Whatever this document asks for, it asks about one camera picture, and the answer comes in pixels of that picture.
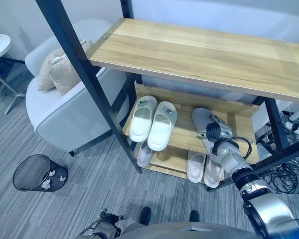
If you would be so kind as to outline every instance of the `wooden shelf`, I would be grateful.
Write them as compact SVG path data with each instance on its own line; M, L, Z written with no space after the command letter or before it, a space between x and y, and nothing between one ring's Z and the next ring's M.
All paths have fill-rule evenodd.
M158 87L144 86L140 84L136 84L135 87L138 99L145 95L151 95L158 101L170 101L175 105L177 109L177 121L168 143L170 146L207 154L202 140L196 137L197 130L191 117L192 112L197 107L205 107L212 110L215 115L221 117L229 124L235 135L245 137L250 142L256 141L250 116L258 109L258 106L224 101L211 97L166 90ZM132 109L123 128L125 135L130 135L133 112L134 109ZM237 143L244 155L248 149L247 144L241 141L238 141ZM249 163L257 163L259 160L256 144L252 144L252 148L252 154L249 156L247 161Z
M187 179L187 155L188 151L169 146L161 152L155 152L146 169Z
M299 102L299 44L121 19L87 51L93 65Z

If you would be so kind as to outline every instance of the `person's foot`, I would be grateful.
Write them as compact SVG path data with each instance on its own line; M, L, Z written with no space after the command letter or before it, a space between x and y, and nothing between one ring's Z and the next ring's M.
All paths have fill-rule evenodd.
M150 223L151 210L150 208L143 208L141 211L139 223L148 226Z
M200 215L196 210L190 212L189 221L197 223L200 222Z

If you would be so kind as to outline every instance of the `pillow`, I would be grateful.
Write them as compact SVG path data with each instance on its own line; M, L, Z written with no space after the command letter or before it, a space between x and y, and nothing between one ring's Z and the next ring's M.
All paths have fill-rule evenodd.
M82 45L82 48L84 52L86 52L91 46L92 41L86 41L86 43ZM50 66L49 75L56 89L62 96L81 81L68 57Z
M45 58L39 75L38 75L38 90L39 91L45 91L45 90L50 90L52 88L54 88L54 83L52 81L52 78L49 74L50 72L50 61L51 59L57 57L57 56L62 56L64 55L64 51L62 49L62 47L54 50L53 52L51 52L50 54L47 55L47 57Z

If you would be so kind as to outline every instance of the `trash can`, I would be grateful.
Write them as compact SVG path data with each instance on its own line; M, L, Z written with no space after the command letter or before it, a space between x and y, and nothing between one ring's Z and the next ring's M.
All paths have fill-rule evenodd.
M26 158L13 175L13 185L19 191L54 192L64 186L68 170L44 154Z

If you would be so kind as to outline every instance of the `slide sandal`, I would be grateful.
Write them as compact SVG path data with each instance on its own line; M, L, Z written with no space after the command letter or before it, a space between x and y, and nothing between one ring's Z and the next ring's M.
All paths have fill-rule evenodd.
M153 156L153 150L148 146L148 143L144 141L139 150L137 163L140 167L146 167L149 165L151 157Z
M204 174L205 154L188 151L187 178L193 183L199 183Z
M204 172L205 184L208 187L216 188L219 185L220 178L223 172L223 167L219 163L214 162L209 156L207 156Z
M148 145L154 151L162 151L168 145L177 120L177 110L171 102L161 102L154 115Z
M214 143L210 142L206 137L207 126L213 123L211 116L213 116L213 113L205 108L196 108L192 114L193 122L198 132L197 134L201 136L209 155L212 154L211 149L214 147Z
M132 141L143 142L147 139L156 107L157 100L153 96L143 96L139 99L134 109L130 128Z

